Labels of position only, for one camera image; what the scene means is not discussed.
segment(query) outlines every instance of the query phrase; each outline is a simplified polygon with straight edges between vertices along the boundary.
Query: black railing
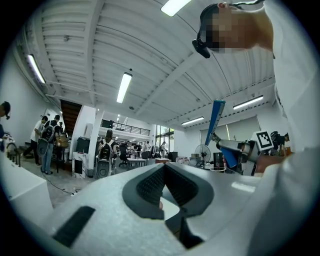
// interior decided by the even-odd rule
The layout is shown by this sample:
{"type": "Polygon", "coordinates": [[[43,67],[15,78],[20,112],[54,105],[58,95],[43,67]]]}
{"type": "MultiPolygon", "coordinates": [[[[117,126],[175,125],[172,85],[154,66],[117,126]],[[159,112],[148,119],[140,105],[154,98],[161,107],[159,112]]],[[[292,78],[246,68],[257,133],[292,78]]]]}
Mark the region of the black railing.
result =
{"type": "MultiPolygon", "coordinates": [[[[104,128],[111,128],[110,124],[111,124],[111,121],[102,120],[100,126],[104,128]]],[[[148,129],[138,128],[138,127],[134,127],[134,126],[126,125],[123,123],[118,123],[118,122],[113,123],[112,129],[115,129],[121,132],[132,133],[132,134],[140,134],[140,135],[146,135],[146,136],[150,135],[150,130],[148,129]]]]}

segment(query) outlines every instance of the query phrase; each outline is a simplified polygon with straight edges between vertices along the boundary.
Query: blue jeans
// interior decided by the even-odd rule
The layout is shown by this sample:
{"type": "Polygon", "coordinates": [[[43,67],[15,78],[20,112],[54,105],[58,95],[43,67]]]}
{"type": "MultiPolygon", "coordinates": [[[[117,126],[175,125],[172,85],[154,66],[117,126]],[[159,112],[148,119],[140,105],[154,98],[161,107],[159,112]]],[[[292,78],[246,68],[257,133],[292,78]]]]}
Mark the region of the blue jeans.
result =
{"type": "Polygon", "coordinates": [[[46,173],[50,173],[50,164],[51,164],[51,156],[52,151],[54,150],[54,145],[49,143],[48,149],[46,153],[42,156],[42,171],[46,173]]]}

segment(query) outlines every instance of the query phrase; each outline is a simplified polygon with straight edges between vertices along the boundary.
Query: power cord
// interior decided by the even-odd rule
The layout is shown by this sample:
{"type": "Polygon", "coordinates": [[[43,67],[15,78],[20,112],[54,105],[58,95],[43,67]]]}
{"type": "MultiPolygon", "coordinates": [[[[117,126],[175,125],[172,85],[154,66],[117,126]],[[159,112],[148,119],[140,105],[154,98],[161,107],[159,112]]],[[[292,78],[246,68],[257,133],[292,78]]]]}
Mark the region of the power cord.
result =
{"type": "Polygon", "coordinates": [[[45,177],[45,179],[52,185],[52,186],[54,186],[55,188],[57,188],[58,190],[61,190],[61,191],[63,191],[64,193],[68,193],[68,194],[71,194],[71,195],[75,195],[75,193],[72,193],[72,192],[68,192],[68,191],[66,191],[64,188],[62,189],[62,188],[60,188],[60,187],[57,187],[56,185],[54,185],[45,175],[44,175],[44,173],[43,172],[41,172],[42,173],[42,175],[45,177]]]}

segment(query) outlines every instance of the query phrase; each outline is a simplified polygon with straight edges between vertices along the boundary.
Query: black pants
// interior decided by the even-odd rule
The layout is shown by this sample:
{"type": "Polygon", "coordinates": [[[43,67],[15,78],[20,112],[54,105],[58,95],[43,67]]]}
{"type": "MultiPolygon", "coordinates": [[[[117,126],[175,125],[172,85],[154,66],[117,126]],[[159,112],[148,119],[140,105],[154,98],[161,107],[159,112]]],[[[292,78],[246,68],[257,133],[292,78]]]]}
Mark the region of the black pants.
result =
{"type": "Polygon", "coordinates": [[[39,157],[38,157],[38,154],[37,154],[37,147],[38,147],[38,143],[31,139],[31,146],[28,147],[23,152],[23,155],[26,156],[33,150],[34,160],[35,160],[35,163],[38,165],[39,164],[39,157]]]}

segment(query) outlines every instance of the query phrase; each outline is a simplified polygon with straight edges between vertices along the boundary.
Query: black chair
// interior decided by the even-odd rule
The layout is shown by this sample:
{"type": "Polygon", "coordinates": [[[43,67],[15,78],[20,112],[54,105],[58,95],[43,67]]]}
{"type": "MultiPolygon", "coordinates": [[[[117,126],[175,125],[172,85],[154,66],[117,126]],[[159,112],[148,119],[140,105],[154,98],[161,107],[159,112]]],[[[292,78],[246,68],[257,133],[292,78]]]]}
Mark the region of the black chair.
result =
{"type": "Polygon", "coordinates": [[[149,152],[142,152],[141,158],[146,159],[146,165],[148,165],[149,152]]]}
{"type": "Polygon", "coordinates": [[[122,160],[121,163],[119,163],[119,167],[122,165],[127,165],[127,149],[126,145],[120,145],[120,160],[122,160]]]}

